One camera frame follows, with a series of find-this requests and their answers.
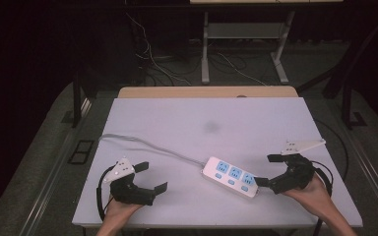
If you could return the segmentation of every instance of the human hand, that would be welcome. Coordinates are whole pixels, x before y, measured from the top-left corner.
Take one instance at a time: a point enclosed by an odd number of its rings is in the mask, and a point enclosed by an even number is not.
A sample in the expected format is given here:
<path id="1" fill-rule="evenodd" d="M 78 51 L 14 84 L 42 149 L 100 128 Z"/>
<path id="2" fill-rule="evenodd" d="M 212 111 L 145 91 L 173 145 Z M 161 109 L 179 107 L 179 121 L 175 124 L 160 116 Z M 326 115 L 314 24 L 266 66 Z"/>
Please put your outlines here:
<path id="1" fill-rule="evenodd" d="M 321 218 L 335 235 L 356 235 L 334 205 L 324 183 L 317 174 L 303 190 L 292 189 L 283 194 L 297 200 L 306 210 Z"/>
<path id="2" fill-rule="evenodd" d="M 306 210 L 320 218 L 336 207 L 317 174 L 304 189 L 292 189 L 283 194 L 297 200 Z"/>
<path id="3" fill-rule="evenodd" d="M 96 236 L 116 235 L 116 232 L 127 223 L 131 215 L 141 207 L 142 205 L 127 205 L 116 200 L 110 201 L 105 219 Z"/>

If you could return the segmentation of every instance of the white cable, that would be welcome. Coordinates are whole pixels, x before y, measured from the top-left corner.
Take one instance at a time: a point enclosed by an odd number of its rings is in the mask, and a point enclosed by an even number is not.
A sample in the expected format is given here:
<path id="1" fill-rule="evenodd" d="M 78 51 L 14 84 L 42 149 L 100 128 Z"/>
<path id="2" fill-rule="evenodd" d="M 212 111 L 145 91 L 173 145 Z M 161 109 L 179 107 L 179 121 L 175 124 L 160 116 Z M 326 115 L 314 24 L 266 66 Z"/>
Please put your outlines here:
<path id="1" fill-rule="evenodd" d="M 126 13 L 126 15 L 127 15 L 127 17 L 128 17 L 131 21 L 133 21 L 137 26 L 139 26 L 141 29 L 143 29 L 143 36 L 144 36 L 144 39 L 145 39 L 146 44 L 147 44 L 147 49 L 146 49 L 146 51 L 145 51 L 144 53 L 147 53 L 147 52 L 149 51 L 150 59 L 152 59 L 153 64 L 154 64 L 159 70 L 161 70 L 163 73 L 165 73 L 167 76 L 169 76 L 169 77 L 171 77 L 171 78 L 173 78 L 173 79 L 175 79 L 175 80 L 177 80 L 177 81 L 184 82 L 184 83 L 186 83 L 188 86 L 192 86 L 192 84 L 191 84 L 189 81 L 187 81 L 187 80 L 185 80 L 185 79 L 179 79 L 179 78 L 177 78 L 177 77 L 175 77 L 175 76 L 172 76 L 172 75 L 168 74 L 168 73 L 167 73 L 167 72 L 166 72 L 161 66 L 159 66 L 159 65 L 156 63 L 155 58 L 153 58 L 153 54 L 152 54 L 152 46 L 149 44 L 149 41 L 147 40 L 146 29 L 145 29 L 143 26 L 141 26 L 137 21 L 135 21 L 130 15 L 128 15 L 128 13 Z"/>
<path id="2" fill-rule="evenodd" d="M 126 140 L 126 141 L 132 141 L 132 142 L 140 142 L 140 143 L 145 144 L 145 145 L 147 145 L 147 146 L 149 146 L 151 148 L 154 148 L 154 149 L 157 149 L 157 150 L 160 150 L 160 151 L 172 154 L 172 155 L 177 156 L 177 157 L 179 157 L 181 159 L 184 159 L 184 160 L 187 160 L 187 161 L 199 164 L 201 166 L 205 166 L 206 165 L 205 162 L 202 162 L 202 161 L 199 161 L 199 160 L 196 160 L 196 159 L 184 156 L 184 155 L 182 155 L 180 153 L 177 153 L 177 152 L 175 152 L 173 150 L 169 150 L 169 149 L 166 149 L 166 148 L 163 148 L 163 147 L 155 146 L 155 145 L 153 145 L 153 144 L 151 144 L 151 143 L 149 143 L 149 142 L 147 142 L 145 140 L 142 140 L 140 138 L 137 138 L 137 137 L 122 136 L 122 135 L 115 135 L 115 134 L 104 134 L 104 135 L 100 136 L 99 141 L 101 141 L 103 139 L 106 139 L 106 138 L 116 138 L 116 139 L 121 139 L 121 140 Z"/>
<path id="3" fill-rule="evenodd" d="M 148 57 L 143 57 L 143 56 L 140 56 L 139 54 L 136 53 L 136 57 L 140 57 L 141 59 L 144 59 L 144 60 L 149 60 L 150 58 Z"/>
<path id="4" fill-rule="evenodd" d="M 264 84 L 263 82 L 261 82 L 261 81 L 259 81 L 259 80 L 257 80 L 257 79 L 255 79 L 255 78 L 252 78 L 252 77 L 249 77 L 249 76 L 247 76 L 247 75 L 245 75 L 244 73 L 242 73 L 242 72 L 240 72 L 240 71 L 238 71 L 238 69 L 224 56 L 224 55 L 222 55 L 222 54 L 220 54 L 220 53 L 217 53 L 219 56 L 221 56 L 221 57 L 223 57 L 223 59 L 225 59 L 227 62 L 228 62 L 228 64 L 238 73 L 238 74 L 240 74 L 241 76 L 243 76 L 243 77 L 246 77 L 246 78 L 248 78 L 248 79 L 251 79 L 251 80 L 253 80 L 253 81 L 256 81 L 256 82 L 258 82 L 258 83 L 260 83 L 260 84 L 262 84 L 263 86 L 267 86 L 266 84 Z"/>

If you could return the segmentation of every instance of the power strip switch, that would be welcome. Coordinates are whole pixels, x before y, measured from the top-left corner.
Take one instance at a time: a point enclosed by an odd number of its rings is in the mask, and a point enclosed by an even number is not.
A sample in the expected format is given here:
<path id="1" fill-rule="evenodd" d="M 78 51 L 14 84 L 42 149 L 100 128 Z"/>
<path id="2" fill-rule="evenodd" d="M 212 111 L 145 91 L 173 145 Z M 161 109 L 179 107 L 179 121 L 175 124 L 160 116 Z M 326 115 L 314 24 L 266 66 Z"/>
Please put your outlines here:
<path id="1" fill-rule="evenodd" d="M 259 190 L 254 175 L 213 156 L 208 160 L 202 174 L 208 180 L 250 199 L 254 198 Z"/>

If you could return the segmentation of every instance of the power strip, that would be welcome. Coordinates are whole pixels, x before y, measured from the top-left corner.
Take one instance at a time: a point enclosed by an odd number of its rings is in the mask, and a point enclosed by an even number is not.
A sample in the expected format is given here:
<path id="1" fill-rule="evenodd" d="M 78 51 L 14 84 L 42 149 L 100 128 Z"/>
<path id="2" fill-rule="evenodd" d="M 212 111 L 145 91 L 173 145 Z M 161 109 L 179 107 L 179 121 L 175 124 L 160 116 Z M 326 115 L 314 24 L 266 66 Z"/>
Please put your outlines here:
<path id="1" fill-rule="evenodd" d="M 256 196 L 259 190 L 254 175 L 213 156 L 208 160 L 202 174 L 208 180 L 250 199 Z"/>

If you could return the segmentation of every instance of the white table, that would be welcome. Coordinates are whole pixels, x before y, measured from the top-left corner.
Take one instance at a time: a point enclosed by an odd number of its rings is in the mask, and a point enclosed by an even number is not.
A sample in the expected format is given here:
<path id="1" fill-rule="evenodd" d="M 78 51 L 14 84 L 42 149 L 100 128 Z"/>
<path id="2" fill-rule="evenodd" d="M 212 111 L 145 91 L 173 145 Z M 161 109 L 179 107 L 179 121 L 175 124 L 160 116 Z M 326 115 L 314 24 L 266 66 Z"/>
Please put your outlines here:
<path id="1" fill-rule="evenodd" d="M 300 97 L 243 98 L 118 98 L 104 134 L 134 136 L 200 161 L 216 156 L 260 177 L 285 172 L 283 163 L 269 163 L 286 140 L 315 140 L 321 136 Z M 303 153 L 327 165 L 334 174 L 333 201 L 351 226 L 361 217 L 325 146 Z M 296 201 L 260 188 L 252 200 L 244 199 L 204 179 L 201 167 L 143 144 L 106 139 L 99 143 L 73 223 L 98 227 L 95 189 L 102 172 L 126 156 L 133 164 L 150 163 L 136 175 L 142 188 L 168 182 L 153 206 L 144 206 L 129 220 L 136 228 L 279 228 L 316 223 Z M 109 186 L 102 186 L 105 204 Z"/>

